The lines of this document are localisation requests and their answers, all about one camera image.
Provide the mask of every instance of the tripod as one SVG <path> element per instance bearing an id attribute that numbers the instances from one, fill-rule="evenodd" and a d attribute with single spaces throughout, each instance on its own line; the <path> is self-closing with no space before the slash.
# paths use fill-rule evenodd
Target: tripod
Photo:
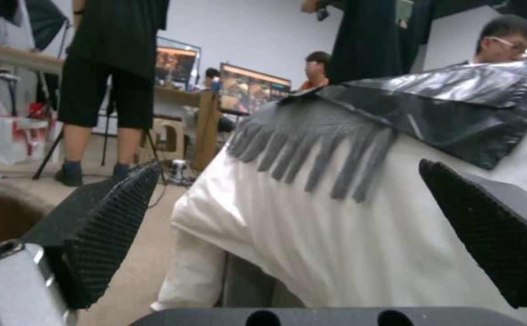
<path id="1" fill-rule="evenodd" d="M 115 107 L 116 107 L 115 101 L 116 101 L 116 97 L 114 95 L 114 88 L 111 85 L 111 87 L 110 87 L 110 95 L 109 95 L 109 103 L 108 103 L 108 105 L 106 107 L 106 126 L 104 128 L 104 145 L 103 145 L 103 150 L 102 150 L 102 162 L 100 163 L 100 165 L 102 165 L 102 166 L 104 166 L 104 162 L 106 161 L 106 145 L 107 145 L 108 137 L 109 137 L 109 122 L 110 122 L 110 116 L 112 115 L 112 113 L 114 112 Z M 54 143 L 52 144 L 52 146 L 48 150 L 48 153 L 46 154 L 46 156 L 42 160 L 42 163 L 40 163 L 40 167 L 38 167 L 38 170 L 32 176 L 32 180 L 40 179 L 40 175 L 42 174 L 42 171 L 44 170 L 44 167 L 46 166 L 46 164 L 48 163 L 48 161 L 52 157 L 52 153 L 54 153 L 54 150 L 58 146 L 58 143 L 60 143 L 60 140 L 63 137 L 63 133 L 64 133 L 64 129 L 61 130 L 60 134 L 58 134 L 58 136 L 56 137 L 56 140 L 54 141 Z M 153 155 L 154 155 L 155 159 L 157 161 L 159 161 L 158 155 L 157 155 L 157 149 L 154 146 L 153 138 L 151 137 L 151 134 L 150 134 L 148 129 L 145 130 L 145 137 L 149 140 L 149 144 L 151 146 L 151 149 L 153 150 Z M 163 173 L 161 173 L 161 178 L 162 178 L 162 181 L 165 182 L 165 176 L 164 176 Z"/>

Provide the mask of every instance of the computer monitor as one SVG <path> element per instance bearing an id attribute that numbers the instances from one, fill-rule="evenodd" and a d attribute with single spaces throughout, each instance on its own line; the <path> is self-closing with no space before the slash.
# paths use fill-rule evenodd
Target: computer monitor
<path id="1" fill-rule="evenodd" d="M 155 76 L 162 80 L 188 82 L 197 52 L 160 46 L 157 48 Z"/>
<path id="2" fill-rule="evenodd" d="M 245 68 L 221 64 L 221 108 L 253 113 L 263 104 L 286 97 L 290 80 L 254 72 Z"/>

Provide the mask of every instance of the chair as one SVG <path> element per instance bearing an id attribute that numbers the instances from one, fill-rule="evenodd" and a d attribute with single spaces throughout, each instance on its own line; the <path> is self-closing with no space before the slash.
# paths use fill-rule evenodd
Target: chair
<path id="1" fill-rule="evenodd" d="M 153 146 L 157 149 L 158 159 L 161 161 L 183 159 L 185 156 L 185 133 L 183 123 L 175 120 L 154 118 L 153 129 L 149 130 Z M 165 135 L 165 142 L 161 141 L 161 136 Z M 153 149 L 149 139 L 144 137 L 139 147 L 138 163 L 145 163 L 154 158 Z"/>

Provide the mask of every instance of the blue sock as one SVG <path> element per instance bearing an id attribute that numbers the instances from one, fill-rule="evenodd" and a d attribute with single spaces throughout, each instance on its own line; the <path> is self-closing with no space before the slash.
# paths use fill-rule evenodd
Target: blue sock
<path id="1" fill-rule="evenodd" d="M 82 172 L 81 162 L 80 161 L 64 161 L 64 168 L 69 171 L 79 171 Z"/>
<path id="2" fill-rule="evenodd" d="M 128 164 L 116 163 L 113 169 L 113 176 L 125 176 L 131 167 Z"/>

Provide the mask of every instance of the black shirt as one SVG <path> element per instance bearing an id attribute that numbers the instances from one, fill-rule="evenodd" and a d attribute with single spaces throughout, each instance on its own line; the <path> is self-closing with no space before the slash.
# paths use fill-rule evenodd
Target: black shirt
<path id="1" fill-rule="evenodd" d="M 346 0 L 328 68 L 330 83 L 407 74 L 428 38 L 431 0 L 414 0 L 401 27 L 398 0 Z"/>
<path id="2" fill-rule="evenodd" d="M 169 0 L 89 0 L 69 56 L 153 79 L 157 31 L 166 29 Z"/>

